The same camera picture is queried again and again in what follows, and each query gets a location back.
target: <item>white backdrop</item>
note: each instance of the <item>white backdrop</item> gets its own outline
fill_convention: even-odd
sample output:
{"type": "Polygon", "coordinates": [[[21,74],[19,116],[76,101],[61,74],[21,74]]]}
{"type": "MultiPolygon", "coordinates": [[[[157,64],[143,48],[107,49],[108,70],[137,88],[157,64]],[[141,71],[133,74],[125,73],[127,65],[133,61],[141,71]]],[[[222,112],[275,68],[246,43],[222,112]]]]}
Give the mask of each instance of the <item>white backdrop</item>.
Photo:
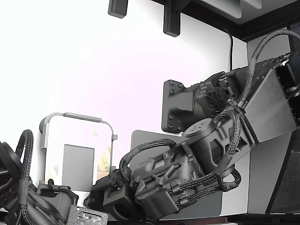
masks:
{"type": "MultiPolygon", "coordinates": [[[[34,133],[31,177],[44,178],[40,121],[53,112],[101,117],[119,135],[113,164],[130,150],[134,130],[160,132],[166,80],[188,87],[229,70],[229,37],[181,15],[181,35],[163,33],[163,6],[129,0],[124,19],[109,0],[0,2],[0,140],[15,149],[34,133]]],[[[234,39],[233,67],[247,65],[234,39]]]]}

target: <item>bolt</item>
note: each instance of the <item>bolt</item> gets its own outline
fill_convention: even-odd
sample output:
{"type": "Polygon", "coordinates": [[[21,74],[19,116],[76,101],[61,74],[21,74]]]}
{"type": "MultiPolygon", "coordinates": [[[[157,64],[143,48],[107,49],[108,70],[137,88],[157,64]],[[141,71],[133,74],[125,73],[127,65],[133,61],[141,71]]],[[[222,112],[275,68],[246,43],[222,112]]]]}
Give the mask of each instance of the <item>bolt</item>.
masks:
{"type": "Polygon", "coordinates": [[[226,82],[225,84],[224,84],[224,87],[225,88],[228,88],[230,86],[230,83],[229,82],[226,82]]]}
{"type": "Polygon", "coordinates": [[[163,184],[159,183],[159,184],[156,185],[156,188],[157,188],[157,189],[162,189],[163,186],[164,186],[163,184]]]}

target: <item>mounting bracket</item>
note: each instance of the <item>mounting bracket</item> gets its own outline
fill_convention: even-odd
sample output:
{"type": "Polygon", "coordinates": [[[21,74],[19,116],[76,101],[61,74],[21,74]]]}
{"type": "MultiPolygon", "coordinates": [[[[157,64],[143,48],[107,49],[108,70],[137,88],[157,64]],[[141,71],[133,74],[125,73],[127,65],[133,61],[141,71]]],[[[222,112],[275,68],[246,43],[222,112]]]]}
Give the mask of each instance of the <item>mounting bracket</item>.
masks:
{"type": "Polygon", "coordinates": [[[127,14],[128,0],[109,0],[108,14],[124,18],[127,14]]]}
{"type": "Polygon", "coordinates": [[[180,13],[191,0],[165,0],[164,33],[172,37],[180,34],[180,13]]]}

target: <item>black shelf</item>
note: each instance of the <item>black shelf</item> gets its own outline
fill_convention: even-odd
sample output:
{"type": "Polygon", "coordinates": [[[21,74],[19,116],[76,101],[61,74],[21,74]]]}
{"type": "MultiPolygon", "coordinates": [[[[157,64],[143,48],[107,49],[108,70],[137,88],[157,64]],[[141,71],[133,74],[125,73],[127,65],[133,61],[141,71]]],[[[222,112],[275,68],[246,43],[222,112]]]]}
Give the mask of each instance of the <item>black shelf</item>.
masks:
{"type": "MultiPolygon", "coordinates": [[[[116,7],[117,2],[128,2],[128,0],[110,0],[110,9],[116,7]]],[[[227,29],[232,36],[248,42],[255,38],[266,35],[274,30],[287,27],[300,21],[300,1],[297,0],[284,7],[266,13],[249,22],[239,25],[220,14],[199,5],[192,0],[151,0],[165,6],[164,33],[176,37],[180,34],[180,12],[194,19],[202,21],[219,30],[227,29]]],[[[122,3],[122,9],[127,11],[127,3],[122,3]]]]}

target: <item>black wire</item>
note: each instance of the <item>black wire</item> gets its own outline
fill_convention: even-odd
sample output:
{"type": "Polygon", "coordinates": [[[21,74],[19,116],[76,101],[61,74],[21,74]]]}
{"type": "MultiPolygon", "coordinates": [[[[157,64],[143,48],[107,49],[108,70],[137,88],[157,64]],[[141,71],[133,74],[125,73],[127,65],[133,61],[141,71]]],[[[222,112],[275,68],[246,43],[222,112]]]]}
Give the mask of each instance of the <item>black wire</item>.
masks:
{"type": "Polygon", "coordinates": [[[229,62],[229,65],[230,65],[230,71],[232,71],[232,69],[233,69],[233,36],[226,28],[223,27],[223,30],[225,30],[225,32],[230,37],[230,59],[229,59],[230,62],[229,62]]]}
{"type": "MultiPolygon", "coordinates": [[[[52,179],[49,179],[48,180],[48,186],[51,190],[53,190],[53,185],[54,185],[54,181],[52,179]]],[[[67,190],[67,189],[63,189],[63,188],[57,188],[57,191],[67,193],[68,196],[70,197],[71,202],[73,203],[73,205],[77,205],[77,201],[79,199],[79,196],[75,195],[72,191],[67,190]]]]}

